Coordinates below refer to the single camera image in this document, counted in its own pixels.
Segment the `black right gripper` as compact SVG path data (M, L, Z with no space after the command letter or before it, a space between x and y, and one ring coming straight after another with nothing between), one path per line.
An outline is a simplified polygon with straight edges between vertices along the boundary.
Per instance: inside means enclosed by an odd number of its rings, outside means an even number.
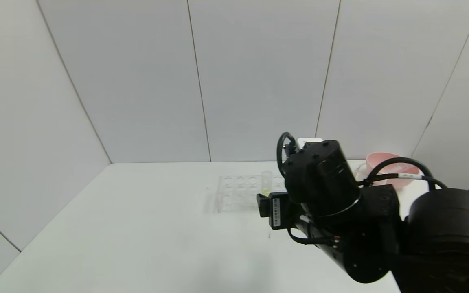
M268 217L272 230L284 230L290 227L293 212L287 192L272 192L267 195L257 194L257 207L260 217Z

